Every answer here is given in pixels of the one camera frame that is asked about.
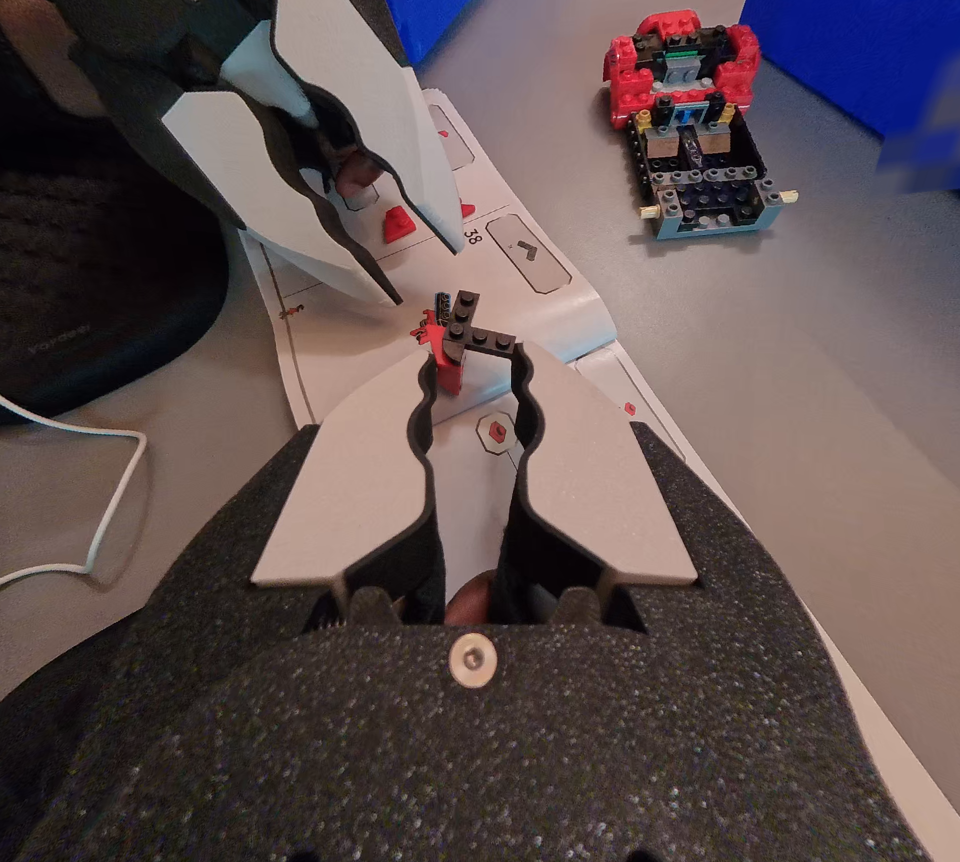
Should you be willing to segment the person's left hand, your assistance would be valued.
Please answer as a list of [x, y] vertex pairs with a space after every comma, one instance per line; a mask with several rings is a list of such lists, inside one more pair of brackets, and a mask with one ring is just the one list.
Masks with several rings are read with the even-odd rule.
[[383, 172], [379, 164], [355, 148], [334, 151], [333, 162], [334, 186], [345, 201], [358, 198]]

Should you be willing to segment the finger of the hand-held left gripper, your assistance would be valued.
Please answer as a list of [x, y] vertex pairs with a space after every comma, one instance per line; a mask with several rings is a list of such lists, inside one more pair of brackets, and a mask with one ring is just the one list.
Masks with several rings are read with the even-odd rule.
[[307, 88], [348, 116], [359, 148], [450, 251], [464, 249], [461, 204], [414, 70], [399, 64], [350, 0], [276, 0], [222, 63], [234, 87], [307, 120]]
[[306, 183], [271, 110], [232, 91], [190, 91], [162, 123], [255, 238], [355, 299], [402, 303], [330, 201]]

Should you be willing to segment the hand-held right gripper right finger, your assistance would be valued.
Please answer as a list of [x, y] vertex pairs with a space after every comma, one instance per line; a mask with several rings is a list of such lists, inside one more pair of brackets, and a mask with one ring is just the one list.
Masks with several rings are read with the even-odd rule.
[[498, 576], [543, 587], [689, 585], [698, 574], [624, 412], [534, 343], [511, 359], [523, 448]]

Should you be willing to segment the small red lego subassembly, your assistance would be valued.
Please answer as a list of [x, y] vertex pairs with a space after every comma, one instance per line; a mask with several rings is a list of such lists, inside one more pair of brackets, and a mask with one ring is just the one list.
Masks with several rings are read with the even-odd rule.
[[463, 366], [450, 360], [442, 342], [432, 341], [429, 345], [437, 365], [438, 388], [451, 397], [458, 397], [462, 389]]

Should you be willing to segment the partly built lego car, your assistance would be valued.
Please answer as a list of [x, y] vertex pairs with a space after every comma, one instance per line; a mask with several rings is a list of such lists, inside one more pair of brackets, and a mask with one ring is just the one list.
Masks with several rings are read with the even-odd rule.
[[762, 53], [748, 25], [646, 16], [604, 59], [609, 120], [625, 130], [641, 217], [657, 240], [768, 229], [798, 198], [770, 177], [745, 112]]

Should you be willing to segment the lego instruction booklet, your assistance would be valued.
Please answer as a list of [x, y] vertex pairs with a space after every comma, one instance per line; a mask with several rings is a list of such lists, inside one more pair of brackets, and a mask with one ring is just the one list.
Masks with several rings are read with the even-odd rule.
[[[523, 261], [507, 242], [482, 243], [479, 256], [450, 256], [420, 222], [416, 232], [397, 243], [384, 243], [383, 219], [399, 206], [400, 192], [384, 176], [373, 193], [352, 211], [339, 206], [347, 229], [385, 263], [406, 304], [380, 308], [357, 303], [296, 269], [273, 250], [246, 236], [250, 261], [265, 304], [282, 309], [274, 323], [278, 361], [287, 398], [298, 424], [319, 423], [353, 389], [359, 388], [412, 352], [413, 304], [427, 307], [426, 278], [452, 286], [455, 277], [476, 280], [492, 293], [494, 314], [510, 317], [509, 327], [531, 330], [535, 342], [563, 357], [609, 400], [620, 400], [627, 416], [648, 424], [680, 460], [696, 472], [716, 496], [723, 514], [739, 530], [741, 519], [714, 475], [669, 416], [652, 388], [616, 341], [606, 305], [534, 222], [479, 146], [452, 102], [437, 89], [424, 100], [453, 166], [460, 194], [476, 202], [465, 228], [488, 237], [492, 231], [516, 234], [544, 256], [547, 267]], [[434, 410], [440, 492], [439, 524], [448, 542], [448, 592], [487, 568], [497, 556], [507, 520], [510, 480], [521, 447], [512, 420], [516, 401], [509, 395], [502, 368], [465, 372], [458, 397], [440, 395]]]

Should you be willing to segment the blue plastic bin with divider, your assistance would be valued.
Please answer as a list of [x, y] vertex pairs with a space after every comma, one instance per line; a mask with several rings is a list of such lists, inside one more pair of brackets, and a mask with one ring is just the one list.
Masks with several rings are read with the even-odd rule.
[[765, 56], [884, 137], [894, 191], [958, 189], [959, 0], [746, 0]]

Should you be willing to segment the black L-shaped lego plate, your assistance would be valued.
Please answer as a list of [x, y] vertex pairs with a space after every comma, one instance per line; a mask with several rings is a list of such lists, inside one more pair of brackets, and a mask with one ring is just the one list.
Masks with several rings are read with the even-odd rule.
[[450, 318], [442, 338], [444, 356], [454, 365], [462, 366], [467, 351], [510, 359], [516, 347], [516, 337], [498, 330], [482, 328], [474, 323], [479, 294], [460, 290], [452, 304]]

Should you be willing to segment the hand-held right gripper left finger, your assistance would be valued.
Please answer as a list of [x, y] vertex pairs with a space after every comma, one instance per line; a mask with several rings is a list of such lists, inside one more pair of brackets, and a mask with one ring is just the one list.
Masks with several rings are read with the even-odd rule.
[[326, 587], [346, 611], [357, 590], [407, 599], [406, 618], [441, 622], [446, 570], [438, 531], [431, 409], [437, 365], [409, 354], [320, 424], [251, 575], [263, 587]]

